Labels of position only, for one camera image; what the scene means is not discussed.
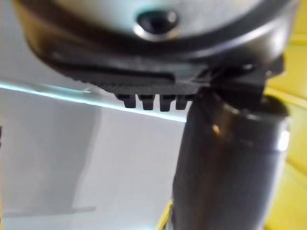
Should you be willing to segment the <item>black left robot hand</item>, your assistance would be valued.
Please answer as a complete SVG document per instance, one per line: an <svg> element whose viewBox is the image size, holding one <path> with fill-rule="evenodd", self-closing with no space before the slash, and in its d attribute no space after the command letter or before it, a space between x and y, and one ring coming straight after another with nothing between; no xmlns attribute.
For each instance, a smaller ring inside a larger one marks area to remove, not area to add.
<svg viewBox="0 0 307 230"><path fill-rule="evenodd" d="M48 67L135 108L188 109L172 185L175 230L258 230L290 136L264 94L284 71L297 0L14 0Z"/></svg>

